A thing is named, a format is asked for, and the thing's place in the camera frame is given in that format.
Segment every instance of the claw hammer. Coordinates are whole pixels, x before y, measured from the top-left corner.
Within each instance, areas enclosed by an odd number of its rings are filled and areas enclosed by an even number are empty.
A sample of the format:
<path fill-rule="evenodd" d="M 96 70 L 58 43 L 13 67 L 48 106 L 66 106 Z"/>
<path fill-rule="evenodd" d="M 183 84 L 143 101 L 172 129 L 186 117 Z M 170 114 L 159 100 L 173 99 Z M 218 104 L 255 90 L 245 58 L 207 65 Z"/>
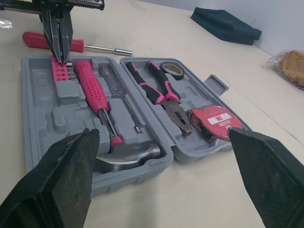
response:
<path fill-rule="evenodd" d="M 144 148 L 134 149 L 123 142 L 110 120 L 108 102 L 94 75 L 91 63 L 79 60 L 74 63 L 74 68 L 79 76 L 87 102 L 99 116 L 102 125 L 107 128 L 110 135 L 110 153 L 97 155 L 95 170 L 100 172 L 127 170 L 143 165 L 149 159 L 160 158 L 161 150 L 154 143 Z"/>

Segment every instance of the wall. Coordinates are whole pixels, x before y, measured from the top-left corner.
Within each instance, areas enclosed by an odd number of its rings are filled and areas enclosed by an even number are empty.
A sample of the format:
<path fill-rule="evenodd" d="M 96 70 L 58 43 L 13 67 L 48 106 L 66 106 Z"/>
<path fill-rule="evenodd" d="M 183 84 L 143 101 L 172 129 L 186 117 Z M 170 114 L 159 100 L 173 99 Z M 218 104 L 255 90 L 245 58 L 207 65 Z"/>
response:
<path fill-rule="evenodd" d="M 275 55 L 285 49 L 304 50 L 303 0 L 142 0 L 185 10 L 195 7 L 226 10 L 261 30 L 255 45 Z"/>

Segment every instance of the table surface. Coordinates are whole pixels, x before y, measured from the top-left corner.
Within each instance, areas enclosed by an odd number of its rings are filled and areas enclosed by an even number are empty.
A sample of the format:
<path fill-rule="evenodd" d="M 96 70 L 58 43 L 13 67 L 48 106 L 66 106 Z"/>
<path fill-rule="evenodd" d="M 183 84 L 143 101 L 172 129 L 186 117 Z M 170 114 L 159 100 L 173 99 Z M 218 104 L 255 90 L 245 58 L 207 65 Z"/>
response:
<path fill-rule="evenodd" d="M 215 74 L 229 86 L 221 97 L 257 132 L 280 140 L 304 162 L 304 92 L 267 69 L 270 56 L 255 46 L 221 41 L 190 19 L 191 12 L 136 2 L 108 1 L 104 11 L 74 8 L 74 38 L 123 48 L 136 57 L 179 59 L 201 80 Z M 37 15 L 5 11 L 0 32 L 0 202 L 25 175 L 20 58 L 50 54 L 28 48 L 24 31 L 42 31 Z M 121 56 L 98 52 L 71 55 Z M 92 199 L 85 228 L 264 227 L 232 150 L 192 164 L 176 161 L 144 183 Z"/>

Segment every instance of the gray plastic case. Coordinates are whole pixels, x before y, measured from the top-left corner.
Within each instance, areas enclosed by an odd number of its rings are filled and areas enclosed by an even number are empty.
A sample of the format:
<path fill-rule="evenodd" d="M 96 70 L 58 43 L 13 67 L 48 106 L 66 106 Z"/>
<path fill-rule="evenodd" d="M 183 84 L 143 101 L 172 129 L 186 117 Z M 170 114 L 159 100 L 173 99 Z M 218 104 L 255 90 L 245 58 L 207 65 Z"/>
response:
<path fill-rule="evenodd" d="M 92 195 L 111 192 L 155 176 L 172 163 L 173 156 L 180 162 L 193 162 L 216 151 L 231 148 L 230 142 L 222 140 L 206 142 L 195 128 L 190 136 L 183 137 L 164 109 L 160 105 L 152 105 L 148 100 L 145 91 L 133 79 L 125 64 L 134 62 L 142 78 L 157 87 L 145 69 L 146 63 L 150 60 L 158 65 L 165 61 L 175 63 L 184 69 L 185 77 L 176 81 L 171 75 L 167 76 L 172 87 L 180 94 L 180 106 L 185 111 L 206 105 L 219 105 L 234 113 L 219 99 L 228 87 L 216 76 L 211 75 L 203 83 L 180 61 L 166 58 L 122 58 L 121 64 L 107 57 L 72 56 L 71 60 L 72 64 L 77 60 L 91 62 L 94 74 L 107 96 L 110 118 L 123 141 L 134 148 L 156 143 L 162 155 L 159 159 L 149 160 L 130 170 L 109 173 L 95 171 Z M 115 83 L 124 94 L 122 99 L 113 97 L 99 73 L 100 66 L 110 68 Z M 88 106 L 77 77 L 54 83 L 50 56 L 22 58 L 21 77 L 27 172 L 37 165 L 50 145 L 69 135 L 80 133 L 86 127 L 97 128 L 100 132 L 98 153 L 109 151 L 109 133 Z M 240 121 L 245 129 L 250 129 L 241 119 Z"/>

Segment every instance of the tool kit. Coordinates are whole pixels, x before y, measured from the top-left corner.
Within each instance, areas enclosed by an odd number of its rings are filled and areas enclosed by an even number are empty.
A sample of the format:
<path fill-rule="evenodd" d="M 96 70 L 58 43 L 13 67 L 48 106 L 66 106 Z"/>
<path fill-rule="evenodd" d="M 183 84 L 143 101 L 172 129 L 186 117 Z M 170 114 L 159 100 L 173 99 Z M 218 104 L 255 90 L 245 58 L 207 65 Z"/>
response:
<path fill-rule="evenodd" d="M 27 172 L 55 142 L 96 128 L 97 195 L 155 176 L 174 157 L 195 162 L 231 148 L 230 127 L 250 130 L 219 98 L 223 82 L 214 75 L 202 82 L 176 59 L 69 58 L 21 60 Z"/>

